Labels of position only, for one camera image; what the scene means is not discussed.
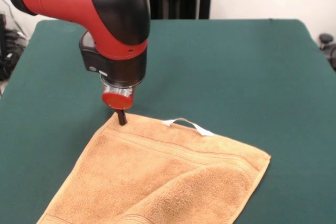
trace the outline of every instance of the green table surface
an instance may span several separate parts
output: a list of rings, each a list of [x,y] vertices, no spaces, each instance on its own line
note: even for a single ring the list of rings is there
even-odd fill
[[[1,224],[35,223],[111,116],[83,32],[40,22],[0,100]],[[236,223],[336,223],[335,100],[335,73],[298,20],[161,20],[129,112],[184,117],[272,156]]]

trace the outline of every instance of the red end cap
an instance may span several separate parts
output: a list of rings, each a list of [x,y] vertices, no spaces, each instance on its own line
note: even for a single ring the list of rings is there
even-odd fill
[[[133,105],[133,95],[125,97],[117,93],[103,93],[101,98],[104,103],[117,110],[128,110]]]

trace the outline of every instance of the black chair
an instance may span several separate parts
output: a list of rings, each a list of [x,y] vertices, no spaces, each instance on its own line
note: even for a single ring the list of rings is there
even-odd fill
[[[334,38],[330,34],[321,34],[320,49],[326,56],[331,67],[336,71],[336,43],[332,43]]]

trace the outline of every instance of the towel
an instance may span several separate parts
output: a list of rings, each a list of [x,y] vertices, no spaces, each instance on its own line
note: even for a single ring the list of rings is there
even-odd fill
[[[127,118],[96,131],[38,224],[233,223],[270,162],[224,136]]]

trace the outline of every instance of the white loop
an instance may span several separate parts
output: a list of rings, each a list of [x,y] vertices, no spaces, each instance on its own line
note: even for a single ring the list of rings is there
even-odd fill
[[[200,133],[200,135],[202,135],[202,136],[213,136],[214,135],[214,133],[212,133],[210,131],[207,131],[206,129],[200,127],[196,123],[190,122],[189,120],[184,119],[184,118],[176,118],[176,119],[171,119],[171,120],[165,120],[165,121],[162,121],[162,123],[164,125],[170,126],[175,121],[185,121],[187,123],[192,124],[197,129],[197,131]]]

